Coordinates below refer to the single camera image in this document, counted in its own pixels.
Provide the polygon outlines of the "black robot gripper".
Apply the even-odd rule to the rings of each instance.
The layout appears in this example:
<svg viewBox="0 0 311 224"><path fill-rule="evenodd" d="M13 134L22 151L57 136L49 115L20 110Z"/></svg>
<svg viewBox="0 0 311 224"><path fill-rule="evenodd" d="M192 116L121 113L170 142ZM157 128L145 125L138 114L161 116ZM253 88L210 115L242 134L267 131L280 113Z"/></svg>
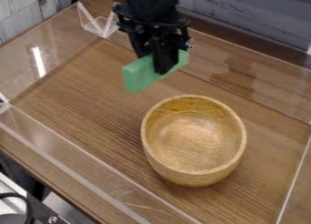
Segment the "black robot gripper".
<svg viewBox="0 0 311 224"><path fill-rule="evenodd" d="M154 72L165 75L178 63L178 49L188 48L190 37L186 27L190 21L181 18L174 7L162 13L138 16L128 5L117 4L113 12L117 15L118 30L128 34L137 58L152 52Z"/></svg>

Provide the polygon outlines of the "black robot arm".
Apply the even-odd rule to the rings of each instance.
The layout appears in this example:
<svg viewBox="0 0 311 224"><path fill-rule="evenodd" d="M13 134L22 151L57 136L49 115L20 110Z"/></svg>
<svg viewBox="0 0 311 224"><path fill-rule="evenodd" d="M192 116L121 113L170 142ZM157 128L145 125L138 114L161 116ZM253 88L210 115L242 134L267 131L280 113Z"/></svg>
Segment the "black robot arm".
<svg viewBox="0 0 311 224"><path fill-rule="evenodd" d="M177 65L178 51L189 48L190 21L180 16L177 4L178 0L124 0L112 8L137 58L152 56L158 75Z"/></svg>

